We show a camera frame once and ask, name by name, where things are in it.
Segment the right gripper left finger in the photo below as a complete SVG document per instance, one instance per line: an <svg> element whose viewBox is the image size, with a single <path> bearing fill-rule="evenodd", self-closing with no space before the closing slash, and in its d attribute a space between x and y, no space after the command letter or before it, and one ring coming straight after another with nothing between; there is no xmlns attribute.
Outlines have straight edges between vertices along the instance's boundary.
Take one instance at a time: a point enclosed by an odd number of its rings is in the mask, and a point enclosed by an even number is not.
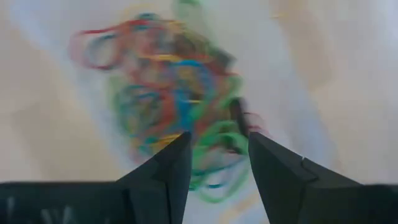
<svg viewBox="0 0 398 224"><path fill-rule="evenodd" d="M192 172L191 138L184 132L116 181L124 224L182 224Z"/></svg>

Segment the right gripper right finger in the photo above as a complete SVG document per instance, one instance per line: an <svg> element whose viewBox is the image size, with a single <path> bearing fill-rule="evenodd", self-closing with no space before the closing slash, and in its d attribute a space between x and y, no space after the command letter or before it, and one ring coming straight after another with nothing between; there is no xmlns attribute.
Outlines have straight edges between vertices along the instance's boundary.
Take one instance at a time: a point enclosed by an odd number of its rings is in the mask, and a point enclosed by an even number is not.
<svg viewBox="0 0 398 224"><path fill-rule="evenodd" d="M362 221L360 184L276 143L249 135L251 169L270 224Z"/></svg>

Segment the red rubber band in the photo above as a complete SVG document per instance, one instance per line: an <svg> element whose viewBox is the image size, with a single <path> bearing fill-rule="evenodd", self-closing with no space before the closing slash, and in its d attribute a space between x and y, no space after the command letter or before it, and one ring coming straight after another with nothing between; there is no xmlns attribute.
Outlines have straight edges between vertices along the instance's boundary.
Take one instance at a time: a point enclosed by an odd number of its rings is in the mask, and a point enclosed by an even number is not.
<svg viewBox="0 0 398 224"><path fill-rule="evenodd" d="M269 135L269 131L266 128L265 121L257 113L245 112L245 118L248 121L248 129L250 131L257 131L259 133Z"/></svg>
<svg viewBox="0 0 398 224"><path fill-rule="evenodd" d="M128 24L128 22L122 22L121 24L105 29L81 30L73 34L68 46L71 59L87 68L98 70L110 70L114 68L121 60L121 44L118 38L121 36L121 31ZM114 40L113 55L105 64L97 64L94 62L91 52L94 50L96 44L100 44L100 42L106 39Z"/></svg>

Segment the green rubber band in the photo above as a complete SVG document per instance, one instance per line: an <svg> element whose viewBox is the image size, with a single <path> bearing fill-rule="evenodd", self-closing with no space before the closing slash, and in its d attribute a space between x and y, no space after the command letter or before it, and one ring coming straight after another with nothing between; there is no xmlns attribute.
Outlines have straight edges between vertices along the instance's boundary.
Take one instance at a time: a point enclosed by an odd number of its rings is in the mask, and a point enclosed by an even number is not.
<svg viewBox="0 0 398 224"><path fill-rule="evenodd" d="M195 142L190 190L203 201L229 199L243 186L248 173L248 138L239 132L236 122L216 122Z"/></svg>

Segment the teal rubber band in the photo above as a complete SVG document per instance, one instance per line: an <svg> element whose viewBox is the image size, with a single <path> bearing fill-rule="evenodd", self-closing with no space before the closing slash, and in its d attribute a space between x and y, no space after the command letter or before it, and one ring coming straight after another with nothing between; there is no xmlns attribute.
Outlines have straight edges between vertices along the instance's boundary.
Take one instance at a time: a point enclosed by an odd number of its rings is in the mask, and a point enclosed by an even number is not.
<svg viewBox="0 0 398 224"><path fill-rule="evenodd" d="M215 82L210 70L201 62L182 60L172 64L182 128L195 133L195 123L215 98Z"/></svg>

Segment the clear plastic bin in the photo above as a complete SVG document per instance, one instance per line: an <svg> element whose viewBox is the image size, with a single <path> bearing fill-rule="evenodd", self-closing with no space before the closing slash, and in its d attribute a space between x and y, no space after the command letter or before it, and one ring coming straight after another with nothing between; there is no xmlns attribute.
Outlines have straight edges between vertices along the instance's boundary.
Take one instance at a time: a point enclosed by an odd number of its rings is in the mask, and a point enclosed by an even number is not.
<svg viewBox="0 0 398 224"><path fill-rule="evenodd" d="M105 96L104 73L81 68L70 36L143 11L174 16L173 0L4 0L0 99L16 141L3 143L4 180L111 180L132 169ZM267 0L203 0L199 29L236 57L251 119L282 145L331 168L336 152L297 76Z"/></svg>

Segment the yellow rubber band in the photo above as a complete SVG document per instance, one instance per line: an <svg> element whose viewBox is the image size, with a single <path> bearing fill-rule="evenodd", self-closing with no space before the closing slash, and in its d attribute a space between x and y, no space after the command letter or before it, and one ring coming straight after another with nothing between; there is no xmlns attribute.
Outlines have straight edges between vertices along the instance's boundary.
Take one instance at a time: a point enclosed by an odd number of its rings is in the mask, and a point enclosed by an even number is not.
<svg viewBox="0 0 398 224"><path fill-rule="evenodd" d="M156 54L156 55L148 55L146 56L147 59L149 60L154 60L154 61L167 61L167 62L179 62L182 61L183 58L176 56L176 55L170 55L170 54Z"/></svg>

